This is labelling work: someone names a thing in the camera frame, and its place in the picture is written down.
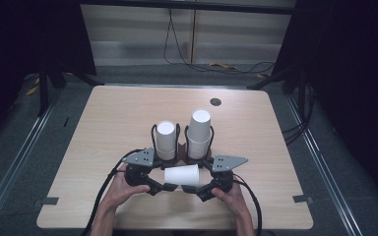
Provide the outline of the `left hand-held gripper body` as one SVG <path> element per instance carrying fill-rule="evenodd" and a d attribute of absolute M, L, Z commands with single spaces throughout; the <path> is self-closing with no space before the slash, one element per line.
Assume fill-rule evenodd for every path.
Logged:
<path fill-rule="evenodd" d="M 152 147 L 133 150 L 122 158 L 127 164 L 125 179 L 130 186 L 147 185 L 148 194 L 155 196 L 162 190 L 162 184 L 152 179 L 149 174 L 155 164 L 155 152 Z"/>

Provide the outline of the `black metal stand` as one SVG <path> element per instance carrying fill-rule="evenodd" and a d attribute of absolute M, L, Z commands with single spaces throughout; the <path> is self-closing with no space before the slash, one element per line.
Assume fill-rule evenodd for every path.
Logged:
<path fill-rule="evenodd" d="M 48 82 L 51 82 L 57 89 L 63 89 L 66 86 L 64 73 L 71 73 L 81 81 L 90 86 L 103 86 L 103 83 L 91 79 L 86 73 L 79 72 L 76 68 L 68 66 L 66 63 L 54 59 L 43 59 L 39 65 L 39 116 L 42 116 L 49 107 Z"/>
<path fill-rule="evenodd" d="M 303 113 L 305 111 L 306 73 L 300 66 L 288 66 L 247 88 L 260 90 L 270 83 L 279 81 L 283 81 L 283 92 L 285 94 L 293 94 L 297 90 L 298 110 Z"/>

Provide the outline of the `person's right hand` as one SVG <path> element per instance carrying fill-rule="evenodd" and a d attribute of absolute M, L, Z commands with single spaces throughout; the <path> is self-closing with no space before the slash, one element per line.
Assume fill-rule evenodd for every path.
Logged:
<path fill-rule="evenodd" d="M 228 193 L 219 188 L 213 188 L 212 194 L 224 202 L 236 219 L 246 219 L 251 217 L 240 186 L 237 183 L 232 184 L 232 189 Z"/>

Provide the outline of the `grey tape strip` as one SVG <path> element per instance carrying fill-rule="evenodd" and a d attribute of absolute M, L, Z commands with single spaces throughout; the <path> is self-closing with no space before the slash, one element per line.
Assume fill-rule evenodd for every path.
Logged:
<path fill-rule="evenodd" d="M 293 201 L 298 204 L 298 203 L 307 203 L 307 204 L 312 204 L 313 199 L 310 196 L 307 195 L 299 195 L 299 196 L 293 196 Z"/>
<path fill-rule="evenodd" d="M 46 197 L 46 198 L 35 200 L 34 203 L 33 203 L 33 206 L 34 207 L 41 207 L 41 206 L 45 206 L 45 205 L 55 206 L 55 205 L 57 205 L 58 200 L 59 200 L 59 198 Z"/>

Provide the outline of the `short white cup stack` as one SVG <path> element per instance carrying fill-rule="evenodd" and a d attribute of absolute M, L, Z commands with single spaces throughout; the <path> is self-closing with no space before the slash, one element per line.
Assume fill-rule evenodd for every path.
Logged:
<path fill-rule="evenodd" d="M 161 121 L 156 127 L 157 156 L 171 160 L 176 153 L 176 128 L 170 121 Z"/>

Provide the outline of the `black overhead beam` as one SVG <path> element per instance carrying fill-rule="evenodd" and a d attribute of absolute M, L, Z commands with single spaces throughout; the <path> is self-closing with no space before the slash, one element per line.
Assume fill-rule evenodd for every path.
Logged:
<path fill-rule="evenodd" d="M 223 4 L 210 2 L 189 2 L 172 0 L 79 0 L 81 4 L 101 6 L 123 6 L 141 8 L 162 8 L 182 10 L 202 10 L 234 13 L 255 13 L 272 15 L 294 15 L 297 9 L 258 5 Z"/>

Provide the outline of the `person's left hand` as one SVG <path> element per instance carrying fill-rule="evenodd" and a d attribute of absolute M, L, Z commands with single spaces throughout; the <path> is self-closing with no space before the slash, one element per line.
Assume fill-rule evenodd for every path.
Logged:
<path fill-rule="evenodd" d="M 116 212 L 117 208 L 124 204 L 133 195 L 146 193 L 150 189 L 148 185 L 130 186 L 125 178 L 127 167 L 127 164 L 123 164 L 115 173 L 113 180 L 101 201 L 101 205 L 108 211 Z"/>

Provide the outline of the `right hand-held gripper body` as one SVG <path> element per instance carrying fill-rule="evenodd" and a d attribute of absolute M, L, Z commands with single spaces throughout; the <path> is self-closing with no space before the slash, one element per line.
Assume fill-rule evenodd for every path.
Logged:
<path fill-rule="evenodd" d="M 233 172 L 232 170 L 248 161 L 247 157 L 237 157 L 229 155 L 217 155 L 211 159 L 213 168 L 210 171 L 213 177 L 212 181 L 197 189 L 196 195 L 202 202 L 208 201 L 214 197 L 213 188 L 219 188 L 228 193 L 232 189 Z"/>

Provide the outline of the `brown double cup holder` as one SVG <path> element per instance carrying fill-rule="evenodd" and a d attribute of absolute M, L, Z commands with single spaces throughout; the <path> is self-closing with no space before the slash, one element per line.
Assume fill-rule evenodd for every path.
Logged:
<path fill-rule="evenodd" d="M 200 168 L 203 168 L 201 167 L 201 161 L 202 160 L 211 160 L 212 157 L 211 157 L 211 154 L 212 154 L 212 151 L 211 151 L 211 145 L 212 145 L 212 142 L 213 142 L 213 139 L 214 139 L 214 135 L 215 135 L 215 131 L 214 131 L 214 128 L 211 127 L 211 138 L 210 138 L 210 142 L 209 142 L 209 145 L 208 145 L 208 150 L 207 150 L 207 153 L 206 155 L 201 158 L 201 159 L 192 159 L 188 156 L 188 138 L 187 138 L 187 130 L 188 130 L 188 126 L 185 127 L 184 129 L 184 136 L 185 136 L 185 141 L 186 143 L 185 144 L 180 144 L 178 141 L 179 141 L 179 135 L 180 135 L 180 125 L 179 124 L 174 124 L 175 125 L 175 128 L 176 128 L 176 153 L 175 153 L 175 157 L 171 160 L 162 160 L 158 157 L 158 153 L 157 153 L 157 144 L 156 144 L 156 127 L 157 127 L 157 124 L 154 124 L 152 126 L 152 129 L 151 129 L 151 137 L 152 137 L 152 142 L 153 142 L 153 146 L 154 146 L 154 152 L 155 152 L 155 161 L 158 161 L 160 162 L 160 165 L 163 163 L 163 162 L 169 162 L 171 164 L 171 167 L 172 166 L 176 166 L 179 162 L 184 162 L 188 165 L 193 165 L 193 164 L 198 164 Z"/>

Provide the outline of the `silver floor rail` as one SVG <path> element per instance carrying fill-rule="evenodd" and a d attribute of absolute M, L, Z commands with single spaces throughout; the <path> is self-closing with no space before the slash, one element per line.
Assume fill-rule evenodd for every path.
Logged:
<path fill-rule="evenodd" d="M 43 131 L 49 117 L 51 116 L 54 106 L 57 104 L 57 98 L 54 98 L 43 111 L 43 113 L 35 120 L 28 136 L 26 137 L 20 150 L 17 152 L 15 159 L 11 163 L 9 169 L 0 182 L 0 210 L 4 205 L 8 195 L 10 194 L 15 182 L 18 179 L 24 165 L 26 164 L 32 149 L 35 146 L 41 132 Z"/>
<path fill-rule="evenodd" d="M 298 105 L 292 95 L 286 97 L 290 111 L 295 122 L 300 127 L 300 134 L 305 141 L 313 161 L 320 173 L 324 185 L 330 195 L 330 198 L 339 214 L 340 219 L 346 229 L 348 236 L 363 236 L 362 231 L 349 207 L 349 204 L 338 186 L 337 181 L 331 172 L 322 151 L 320 150 L 314 136 L 309 128 L 304 125 L 304 120 L 299 115 Z"/>

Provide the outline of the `white paper cup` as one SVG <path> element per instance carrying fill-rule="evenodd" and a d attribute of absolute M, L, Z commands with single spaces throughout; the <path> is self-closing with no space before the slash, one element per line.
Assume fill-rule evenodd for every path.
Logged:
<path fill-rule="evenodd" d="M 188 185 L 197 187 L 200 183 L 199 167 L 197 164 L 164 169 L 164 182 L 178 186 Z"/>

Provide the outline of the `black curtain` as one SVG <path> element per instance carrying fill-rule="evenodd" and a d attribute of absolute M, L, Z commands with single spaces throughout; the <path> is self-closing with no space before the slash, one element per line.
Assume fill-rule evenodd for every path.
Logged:
<path fill-rule="evenodd" d="M 378 0 L 296 0 L 275 70 L 309 80 L 378 187 Z"/>
<path fill-rule="evenodd" d="M 79 0 L 0 0 L 0 120 L 26 75 L 44 69 L 93 75 L 95 62 Z"/>

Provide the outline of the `tall white cup stack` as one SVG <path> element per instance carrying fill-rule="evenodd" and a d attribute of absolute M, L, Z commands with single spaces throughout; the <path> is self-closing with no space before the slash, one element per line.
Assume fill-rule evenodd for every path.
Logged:
<path fill-rule="evenodd" d="M 188 156 L 192 159 L 203 158 L 208 150 L 211 138 L 211 114 L 205 109 L 197 109 L 187 130 Z"/>

